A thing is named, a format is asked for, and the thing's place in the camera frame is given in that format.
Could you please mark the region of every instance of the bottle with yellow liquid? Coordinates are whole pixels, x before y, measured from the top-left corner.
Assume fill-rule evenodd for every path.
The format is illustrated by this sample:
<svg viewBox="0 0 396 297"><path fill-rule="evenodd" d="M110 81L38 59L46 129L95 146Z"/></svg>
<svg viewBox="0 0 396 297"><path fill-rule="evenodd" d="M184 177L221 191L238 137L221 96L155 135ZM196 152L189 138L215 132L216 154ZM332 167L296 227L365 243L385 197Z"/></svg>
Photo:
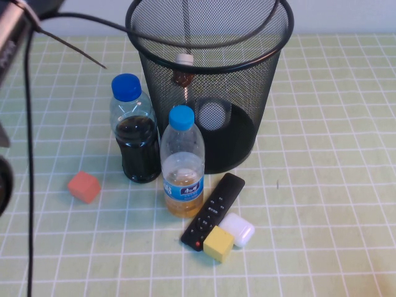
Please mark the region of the bottle with yellow liquid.
<svg viewBox="0 0 396 297"><path fill-rule="evenodd" d="M165 202L177 217L189 218L204 203L205 146L194 112L174 107L160 145Z"/></svg>

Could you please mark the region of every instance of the black cord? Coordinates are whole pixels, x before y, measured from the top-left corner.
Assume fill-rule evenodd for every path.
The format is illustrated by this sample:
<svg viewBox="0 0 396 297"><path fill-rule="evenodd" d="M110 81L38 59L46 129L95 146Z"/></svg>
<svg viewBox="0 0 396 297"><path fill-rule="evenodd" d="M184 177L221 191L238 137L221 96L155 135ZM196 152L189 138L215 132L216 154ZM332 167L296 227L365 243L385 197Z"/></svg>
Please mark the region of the black cord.
<svg viewBox="0 0 396 297"><path fill-rule="evenodd" d="M175 41L167 41L167 40L164 40L164 39L161 39L158 37L151 36L149 34L137 32L135 30L126 28L126 27L118 25L116 23L109 22L108 20L103 20L99 17L94 17L94 16L88 15L88 14L80 14L80 13L76 13L76 12L57 12L57 13L55 13L51 16L48 16L44 19L53 19L55 17L75 17L77 19L91 20L92 22L103 24L103 25L112 27L114 29L123 31L125 33L128 33L130 35L134 35L136 37L154 41L154 42L160 43L162 45L170 45L170 46L175 46L177 48L195 48L198 50L203 50L203 49L209 49L209 48L221 48L221 47L235 45L237 43L244 42L245 40L257 35L264 29L264 27L270 22L272 17L275 15L275 13L277 12L279 3L280 3L280 0L275 0L275 3L273 4L272 10L271 10L270 14L268 15L268 17L263 21L263 23L260 26L258 26L252 32L250 32L246 35L243 35L242 37L239 37L235 40L231 40L231 41L223 42L223 43L212 43L211 45L202 45L202 44L198 44L198 43L185 44L185 43L180 43L180 42L175 42Z"/></svg>
<svg viewBox="0 0 396 297"><path fill-rule="evenodd" d="M28 33L28 39L25 48L24 58L24 79L25 79L25 96L26 96L26 120L27 120L27 147L29 159L29 261L27 272L27 296L32 296L32 279L33 279L33 240L34 240L34 166L33 166L33 124L32 124L32 103L30 93L30 73L29 73L29 54L32 47L34 29L31 28Z"/></svg>
<svg viewBox="0 0 396 297"><path fill-rule="evenodd" d="M97 60L93 59L89 54L84 53L84 52L83 52L81 49L79 49L78 47L76 47L76 46L74 46L74 45L72 45L72 44L70 44L70 43L64 41L63 39L59 38L58 36L53 35L52 33L47 32L47 31L43 30L42 28L38 28L38 29L36 29L36 31L37 31L38 33L42 33L42 34L44 34L44 35L47 35L47 36L51 37L52 39L55 39L56 41L58 41L58 42L60 42L60 43L62 43L62 44L64 44L64 45L66 45L67 47L69 47L69 48L71 48L72 50L78 52L79 54L82 54L84 57L86 57L87 59L91 60L91 61L94 62L96 65L99 65L100 67L102 67L102 68L104 68L104 69L107 69L107 67L106 67L105 65L103 65L102 63L100 63L100 62L98 62Z"/></svg>

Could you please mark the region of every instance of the remote control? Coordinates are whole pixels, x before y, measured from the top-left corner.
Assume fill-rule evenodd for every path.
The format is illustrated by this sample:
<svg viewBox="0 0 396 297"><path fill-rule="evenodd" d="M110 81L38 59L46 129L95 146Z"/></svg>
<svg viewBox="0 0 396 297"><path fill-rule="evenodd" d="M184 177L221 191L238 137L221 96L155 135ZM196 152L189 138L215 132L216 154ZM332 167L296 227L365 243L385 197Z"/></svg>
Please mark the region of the remote control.
<svg viewBox="0 0 396 297"><path fill-rule="evenodd" d="M243 179L231 173L224 174L204 206L181 236L181 242L198 252L203 250L206 236L214 226L222 221L244 185Z"/></svg>

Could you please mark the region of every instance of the mesh wastebasket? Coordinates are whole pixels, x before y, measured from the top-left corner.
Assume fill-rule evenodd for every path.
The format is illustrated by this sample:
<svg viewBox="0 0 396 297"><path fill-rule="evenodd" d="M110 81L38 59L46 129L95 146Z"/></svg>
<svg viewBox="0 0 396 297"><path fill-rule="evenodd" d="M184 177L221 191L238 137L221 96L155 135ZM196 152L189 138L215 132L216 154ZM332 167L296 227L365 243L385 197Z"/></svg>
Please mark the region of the mesh wastebasket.
<svg viewBox="0 0 396 297"><path fill-rule="evenodd" d="M267 102L280 50L293 31L285 0L257 34L234 45L211 49L189 44L228 42L257 30L276 0L135 0L126 27L186 48L129 35L139 51L160 135L176 105L190 106L205 141L205 173L220 173L250 154ZM194 57L193 66L175 63L177 54ZM192 78L175 82L175 72Z"/></svg>

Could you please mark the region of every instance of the green grid tablecloth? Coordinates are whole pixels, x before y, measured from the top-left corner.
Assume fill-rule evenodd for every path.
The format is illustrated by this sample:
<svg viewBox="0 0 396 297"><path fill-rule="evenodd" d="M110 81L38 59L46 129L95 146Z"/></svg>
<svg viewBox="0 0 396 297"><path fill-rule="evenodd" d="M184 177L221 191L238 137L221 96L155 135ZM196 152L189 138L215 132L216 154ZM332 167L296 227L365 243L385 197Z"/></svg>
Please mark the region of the green grid tablecloth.
<svg viewBox="0 0 396 297"><path fill-rule="evenodd" d="M55 41L34 44L35 296L396 296L395 35L291 38L254 151L231 171L246 180L231 211L256 234L224 264L180 244L188 221L167 212L160 178L138 185L122 172L108 124L110 82L131 72L147 91L136 50L124 37L69 41L108 70ZM20 62L0 99L12 139L2 154L15 171L14 195L0 218L0 296L24 296ZM102 185L90 205L66 188L79 170ZM206 197L221 177L205 177Z"/></svg>

